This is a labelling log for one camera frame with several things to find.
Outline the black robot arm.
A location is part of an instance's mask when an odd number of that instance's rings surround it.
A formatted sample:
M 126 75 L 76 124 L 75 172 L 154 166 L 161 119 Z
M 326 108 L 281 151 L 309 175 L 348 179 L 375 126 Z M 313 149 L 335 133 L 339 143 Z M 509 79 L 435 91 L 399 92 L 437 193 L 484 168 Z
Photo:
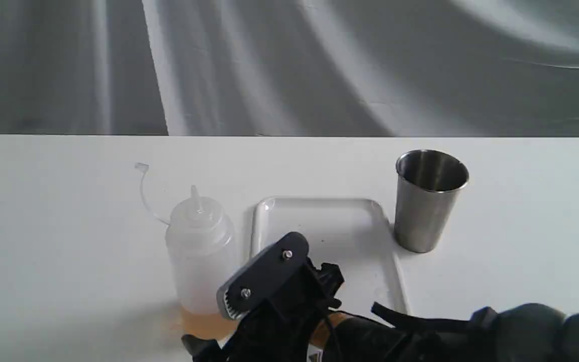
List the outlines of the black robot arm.
M 373 303 L 379 321 L 340 309 L 338 265 L 314 266 L 303 234 L 289 232 L 242 266 L 219 290 L 239 324 L 228 341 L 186 334 L 194 361 L 579 361 L 579 313 L 541 303 L 467 320 L 427 319 Z

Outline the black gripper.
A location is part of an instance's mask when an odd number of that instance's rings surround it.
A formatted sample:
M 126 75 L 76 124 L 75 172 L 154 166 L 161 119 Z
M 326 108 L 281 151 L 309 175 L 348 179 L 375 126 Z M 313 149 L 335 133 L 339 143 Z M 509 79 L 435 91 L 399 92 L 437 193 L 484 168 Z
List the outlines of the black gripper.
M 227 342 L 227 361 L 306 361 L 316 327 L 341 302 L 335 295 L 345 279 L 340 267 L 308 259 L 309 244 L 288 232 L 247 261 L 218 288 L 223 318 L 239 322 Z M 181 338 L 193 362 L 225 361 L 215 339 Z

